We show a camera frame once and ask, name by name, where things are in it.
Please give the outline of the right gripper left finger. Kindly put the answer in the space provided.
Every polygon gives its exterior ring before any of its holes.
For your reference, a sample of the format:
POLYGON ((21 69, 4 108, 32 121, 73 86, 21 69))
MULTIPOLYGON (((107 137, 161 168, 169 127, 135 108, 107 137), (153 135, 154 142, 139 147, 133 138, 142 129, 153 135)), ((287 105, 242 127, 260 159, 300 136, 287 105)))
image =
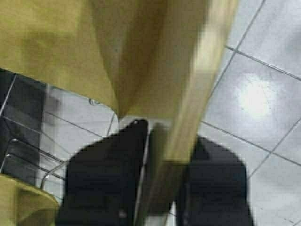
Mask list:
POLYGON ((68 162, 58 226, 132 226, 148 122, 134 120, 68 162))

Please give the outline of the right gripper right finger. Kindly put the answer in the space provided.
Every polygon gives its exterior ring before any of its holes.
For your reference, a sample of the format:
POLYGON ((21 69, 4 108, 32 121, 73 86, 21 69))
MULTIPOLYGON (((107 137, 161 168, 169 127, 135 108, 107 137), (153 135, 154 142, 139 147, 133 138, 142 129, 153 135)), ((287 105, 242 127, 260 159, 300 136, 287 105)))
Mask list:
POLYGON ((236 154, 198 136, 176 197, 176 224, 253 226, 247 177, 236 154))

